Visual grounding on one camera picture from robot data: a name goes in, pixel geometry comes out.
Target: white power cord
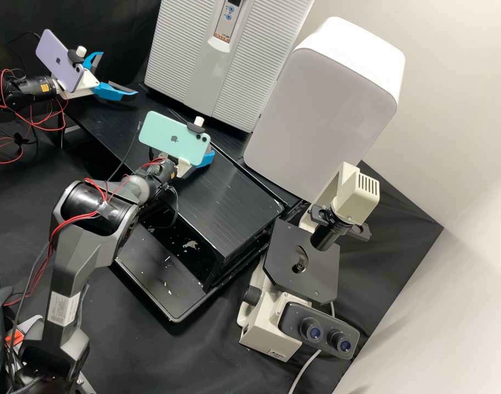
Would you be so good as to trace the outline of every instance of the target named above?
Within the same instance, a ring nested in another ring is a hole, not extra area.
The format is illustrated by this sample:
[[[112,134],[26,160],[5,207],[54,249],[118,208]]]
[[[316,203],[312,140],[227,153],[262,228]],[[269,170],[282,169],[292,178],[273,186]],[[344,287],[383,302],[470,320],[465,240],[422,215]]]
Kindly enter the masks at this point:
[[[334,303],[331,301],[330,305],[331,305],[331,316],[336,317],[334,313]],[[289,394],[294,393],[294,389],[296,388],[296,385],[300,381],[301,376],[303,375],[305,370],[309,367],[309,365],[314,361],[314,359],[320,355],[320,353],[321,350],[319,349],[316,350],[316,352],[307,360],[307,362],[303,365],[303,367],[301,367],[300,371],[298,372],[298,376],[296,376],[296,378],[292,382],[292,386],[290,386]]]

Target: smartphone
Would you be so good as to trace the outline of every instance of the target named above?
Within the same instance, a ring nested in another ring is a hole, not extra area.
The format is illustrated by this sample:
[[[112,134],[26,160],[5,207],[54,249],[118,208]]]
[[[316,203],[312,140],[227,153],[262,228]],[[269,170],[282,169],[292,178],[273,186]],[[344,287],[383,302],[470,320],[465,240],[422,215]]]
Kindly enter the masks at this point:
[[[198,166],[210,145],[210,136],[207,133],[197,134],[184,123],[149,111],[139,133],[139,141]]]
[[[79,84],[84,67],[73,64],[68,57],[68,49],[50,29],[42,32],[35,54],[68,92],[74,92]]]

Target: mint green iphone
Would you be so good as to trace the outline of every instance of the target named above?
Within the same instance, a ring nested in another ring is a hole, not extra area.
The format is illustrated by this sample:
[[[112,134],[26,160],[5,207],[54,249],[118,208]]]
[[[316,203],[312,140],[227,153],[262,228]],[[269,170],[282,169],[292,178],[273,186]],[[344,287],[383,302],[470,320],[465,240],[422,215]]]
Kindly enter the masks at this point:
[[[197,134],[184,123],[150,111],[142,124],[139,141],[198,166],[210,145],[210,136],[207,133]]]

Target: gray robotic arm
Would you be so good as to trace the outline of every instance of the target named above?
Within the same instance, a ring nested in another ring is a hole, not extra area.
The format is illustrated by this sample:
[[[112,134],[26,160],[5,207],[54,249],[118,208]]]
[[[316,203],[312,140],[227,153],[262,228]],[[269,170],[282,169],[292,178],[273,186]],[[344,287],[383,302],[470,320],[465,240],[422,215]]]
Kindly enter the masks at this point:
[[[47,313],[27,332],[20,348],[22,361],[68,382],[77,379],[89,353],[89,339],[76,320],[83,287],[96,268],[112,264],[139,211],[156,201],[176,174],[176,165],[166,159],[120,184],[77,181],[64,191],[53,210],[52,230],[77,215],[98,215],[74,222],[51,239],[56,255]]]

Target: white air purifier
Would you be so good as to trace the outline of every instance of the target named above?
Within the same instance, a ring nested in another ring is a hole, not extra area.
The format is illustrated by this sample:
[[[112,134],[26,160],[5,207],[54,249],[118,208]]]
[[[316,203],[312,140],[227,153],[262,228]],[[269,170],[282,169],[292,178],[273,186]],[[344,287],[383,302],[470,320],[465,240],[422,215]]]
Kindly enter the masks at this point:
[[[245,162],[315,202],[339,165],[357,165],[396,112],[405,57],[341,18],[327,19],[291,53]]]
[[[162,0],[145,83],[254,129],[314,0]]]

